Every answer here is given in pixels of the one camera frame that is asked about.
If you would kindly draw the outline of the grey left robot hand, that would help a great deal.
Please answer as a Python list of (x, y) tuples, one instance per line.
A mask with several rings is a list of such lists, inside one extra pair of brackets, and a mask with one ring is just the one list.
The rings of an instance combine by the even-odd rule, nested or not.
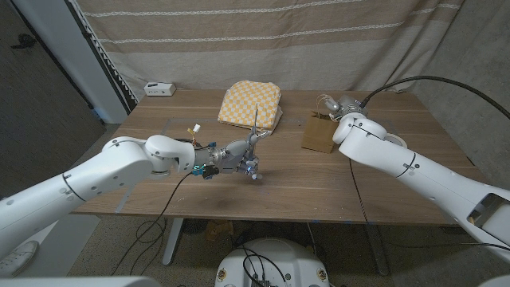
[(201, 175), (204, 179), (225, 173), (241, 173), (252, 179), (261, 179), (258, 171), (259, 159), (254, 153), (256, 143), (271, 132), (257, 133), (252, 130), (245, 140), (235, 140), (225, 147), (216, 147), (210, 143), (207, 147), (195, 150), (193, 175)]

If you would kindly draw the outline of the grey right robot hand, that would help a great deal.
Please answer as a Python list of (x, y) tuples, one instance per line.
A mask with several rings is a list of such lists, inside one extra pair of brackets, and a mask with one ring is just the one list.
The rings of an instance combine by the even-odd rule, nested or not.
[(361, 107), (361, 103), (348, 95), (343, 95), (338, 100), (328, 96), (324, 103), (330, 110), (329, 116), (333, 121), (340, 121), (346, 116), (355, 119), (367, 117), (367, 111)]

